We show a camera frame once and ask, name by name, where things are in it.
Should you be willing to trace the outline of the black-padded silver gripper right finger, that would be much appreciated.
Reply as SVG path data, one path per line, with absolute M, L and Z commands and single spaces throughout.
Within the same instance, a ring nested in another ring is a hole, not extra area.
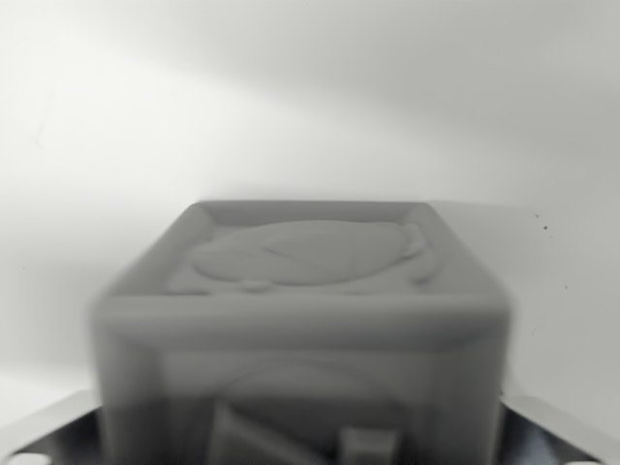
M 532 396 L 505 396 L 500 464 L 617 464 L 619 441 Z

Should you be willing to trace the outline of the black-padded silver gripper left finger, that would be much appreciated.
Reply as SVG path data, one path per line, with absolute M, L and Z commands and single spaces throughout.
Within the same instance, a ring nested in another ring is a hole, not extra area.
M 103 464 L 91 389 L 79 390 L 1 429 L 3 464 Z

